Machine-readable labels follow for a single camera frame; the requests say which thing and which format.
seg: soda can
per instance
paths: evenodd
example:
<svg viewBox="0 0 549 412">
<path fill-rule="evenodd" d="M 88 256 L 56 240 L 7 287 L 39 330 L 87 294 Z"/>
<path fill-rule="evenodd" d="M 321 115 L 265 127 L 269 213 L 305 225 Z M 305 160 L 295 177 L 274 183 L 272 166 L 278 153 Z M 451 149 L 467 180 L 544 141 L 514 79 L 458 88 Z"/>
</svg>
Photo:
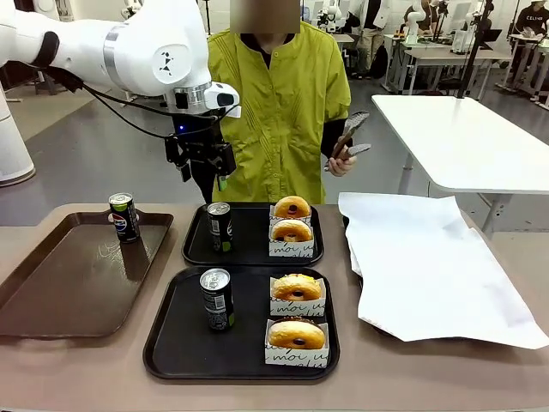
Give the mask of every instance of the soda can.
<svg viewBox="0 0 549 412">
<path fill-rule="evenodd" d="M 209 327 L 227 330 L 234 325 L 231 276 L 223 269 L 206 270 L 200 276 L 204 307 L 208 314 Z"/>
<path fill-rule="evenodd" d="M 134 198 L 129 193 L 117 193 L 109 197 L 114 227 L 117 229 L 118 240 L 131 243 L 139 239 Z"/>
<path fill-rule="evenodd" d="M 209 232 L 214 240 L 215 251 L 232 249 L 231 206 L 218 202 L 208 206 Z"/>
</svg>

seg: pepsi can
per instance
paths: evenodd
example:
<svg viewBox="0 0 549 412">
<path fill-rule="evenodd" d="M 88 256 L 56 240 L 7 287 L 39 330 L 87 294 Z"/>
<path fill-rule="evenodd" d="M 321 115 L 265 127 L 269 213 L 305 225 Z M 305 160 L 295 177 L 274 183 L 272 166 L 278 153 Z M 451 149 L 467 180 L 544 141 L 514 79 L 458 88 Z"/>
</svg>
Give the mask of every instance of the pepsi can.
<svg viewBox="0 0 549 412">
<path fill-rule="evenodd" d="M 138 240 L 140 233 L 134 198 L 129 193 L 117 193 L 109 197 L 109 205 L 118 240 L 122 243 Z"/>
</svg>

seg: yellow-green shirt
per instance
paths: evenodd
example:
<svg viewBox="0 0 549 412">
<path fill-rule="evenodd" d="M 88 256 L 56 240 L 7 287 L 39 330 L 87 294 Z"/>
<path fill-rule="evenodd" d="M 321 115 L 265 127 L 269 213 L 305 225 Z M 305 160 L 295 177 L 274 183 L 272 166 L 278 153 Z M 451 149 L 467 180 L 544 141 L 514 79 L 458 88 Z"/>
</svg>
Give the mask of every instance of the yellow-green shirt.
<svg viewBox="0 0 549 412">
<path fill-rule="evenodd" d="M 241 118 L 221 122 L 237 170 L 224 191 L 214 189 L 214 201 L 277 202 L 298 195 L 323 203 L 323 125 L 346 118 L 351 103 L 335 40 L 302 22 L 300 33 L 274 49 L 269 67 L 236 33 L 218 33 L 208 45 L 213 80 L 233 86 L 242 106 Z"/>
</svg>

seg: white paper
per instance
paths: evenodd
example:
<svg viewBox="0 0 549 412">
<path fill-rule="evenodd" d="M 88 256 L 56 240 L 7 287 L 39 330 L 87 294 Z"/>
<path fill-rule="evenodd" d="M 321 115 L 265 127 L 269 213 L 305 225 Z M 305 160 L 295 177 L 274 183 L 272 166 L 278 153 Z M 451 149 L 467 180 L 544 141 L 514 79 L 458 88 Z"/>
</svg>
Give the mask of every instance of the white paper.
<svg viewBox="0 0 549 412">
<path fill-rule="evenodd" d="M 328 324 L 318 324 L 323 330 L 326 340 L 322 349 L 289 349 L 273 346 L 268 343 L 268 329 L 274 322 L 267 320 L 265 330 L 265 363 L 268 365 L 288 365 L 292 367 L 321 367 L 328 365 L 329 333 Z"/>
<path fill-rule="evenodd" d="M 326 307 L 326 285 L 324 279 L 318 279 L 320 284 L 320 299 L 315 300 L 282 300 L 273 297 L 273 283 L 276 279 L 270 279 L 270 314 L 272 316 L 324 316 Z"/>
<path fill-rule="evenodd" d="M 459 336 L 549 344 L 453 197 L 341 193 L 339 205 L 364 282 L 359 318 L 406 342 Z"/>
</svg>

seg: white robot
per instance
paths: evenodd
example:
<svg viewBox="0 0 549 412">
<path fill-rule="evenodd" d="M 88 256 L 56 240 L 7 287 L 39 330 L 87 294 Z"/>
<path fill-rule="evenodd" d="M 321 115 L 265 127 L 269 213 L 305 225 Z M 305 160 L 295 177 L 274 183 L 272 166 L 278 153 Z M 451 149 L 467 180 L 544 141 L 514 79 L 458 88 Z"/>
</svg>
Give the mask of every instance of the white robot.
<svg viewBox="0 0 549 412">
<path fill-rule="evenodd" d="M 418 42 L 418 21 L 425 19 L 425 10 L 421 6 L 421 0 L 413 0 L 412 3 L 413 12 L 408 14 L 408 32 L 406 35 L 405 43 L 416 44 Z"/>
<path fill-rule="evenodd" d="M 345 24 L 344 21 L 341 21 L 339 0 L 324 0 L 317 18 L 318 28 L 327 33 L 335 33 L 337 28 Z"/>
<path fill-rule="evenodd" d="M 166 139 L 166 157 L 190 179 L 188 160 L 214 168 L 218 177 L 235 168 L 219 120 L 239 117 L 238 93 L 212 82 L 208 44 L 195 0 L 154 0 L 126 22 L 60 22 L 15 9 L 0 0 L 0 67 L 15 60 L 56 80 L 119 88 L 144 96 L 165 95 L 176 130 Z M 207 113 L 208 116 L 197 116 Z M 0 93 L 0 181 L 14 182 L 33 172 L 15 122 Z"/>
</svg>

